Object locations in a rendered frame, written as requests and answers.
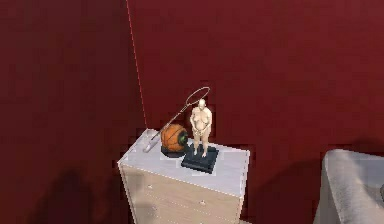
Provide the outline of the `pale wooden chest of drawers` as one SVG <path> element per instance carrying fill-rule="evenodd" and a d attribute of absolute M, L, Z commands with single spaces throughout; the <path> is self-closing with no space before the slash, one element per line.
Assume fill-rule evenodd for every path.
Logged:
<path fill-rule="evenodd" d="M 118 161 L 134 224 L 240 224 L 250 152 L 215 145 L 218 156 L 208 174 L 145 148 L 145 130 Z"/>

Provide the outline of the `beige figure statue on black base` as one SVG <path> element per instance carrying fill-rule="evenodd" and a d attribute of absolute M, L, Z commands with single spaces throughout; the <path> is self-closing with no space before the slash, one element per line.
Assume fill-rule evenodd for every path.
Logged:
<path fill-rule="evenodd" d="M 212 174 L 218 156 L 218 150 L 209 145 L 213 115 L 204 99 L 192 109 L 190 116 L 193 143 L 189 147 L 181 166 Z"/>

